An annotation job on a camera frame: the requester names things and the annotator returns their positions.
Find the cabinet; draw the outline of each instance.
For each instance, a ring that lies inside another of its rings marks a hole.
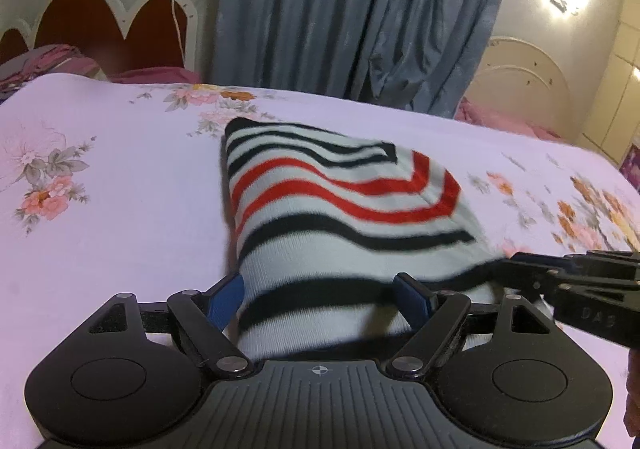
[[[576,144],[620,165],[640,124],[640,0],[624,0],[609,63]]]

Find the ribbed knit fabric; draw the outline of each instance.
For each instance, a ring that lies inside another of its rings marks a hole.
[[[252,359],[404,333],[396,273],[466,291],[498,257],[460,185],[421,153],[243,118],[225,134],[246,286],[239,348]]]

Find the red stripe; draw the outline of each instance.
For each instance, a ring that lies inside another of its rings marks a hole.
[[[235,214],[238,211],[238,204],[242,197],[242,193],[244,193],[247,187],[249,187],[263,174],[271,171],[271,169],[285,167],[305,169],[306,171],[310,171],[321,176],[326,181],[331,182],[338,187],[349,189],[366,196],[379,196],[390,193],[420,193],[425,187],[427,187],[427,183],[429,181],[429,157],[418,152],[412,153],[414,159],[414,172],[411,180],[376,178],[375,180],[368,180],[366,182],[344,182],[342,180],[336,180],[335,178],[329,178],[318,168],[315,168],[315,166],[312,166],[303,160],[298,160],[297,158],[272,158],[254,166],[241,176],[231,195],[231,206]]]
[[[410,224],[426,222],[436,218],[450,216],[458,203],[460,194],[460,185],[449,173],[445,171],[444,184],[442,194],[438,202],[431,207],[422,207],[410,211],[378,211],[361,207],[349,200],[335,195],[328,189],[308,182],[306,180],[285,180],[279,184],[273,185],[263,192],[256,200],[251,202],[242,214],[242,219],[236,229],[238,235],[242,233],[242,229],[246,221],[260,209],[266,205],[286,198],[287,196],[312,196],[326,200],[341,211],[360,220],[369,220],[371,222],[386,224]]]

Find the ribbed gray plate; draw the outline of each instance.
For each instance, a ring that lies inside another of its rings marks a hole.
[[[220,382],[180,427],[140,449],[494,449],[453,425],[427,390],[372,361],[268,361]],[[42,449],[63,449],[49,442]],[[574,449],[596,449],[587,441]]]

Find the crosshair symbol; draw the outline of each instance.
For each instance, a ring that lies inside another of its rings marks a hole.
[[[328,371],[331,371],[331,370],[329,368],[327,368],[326,366],[318,365],[318,366],[314,366],[309,371],[312,371],[316,375],[320,375],[322,377],[322,375],[324,375],[325,373],[327,373]]]

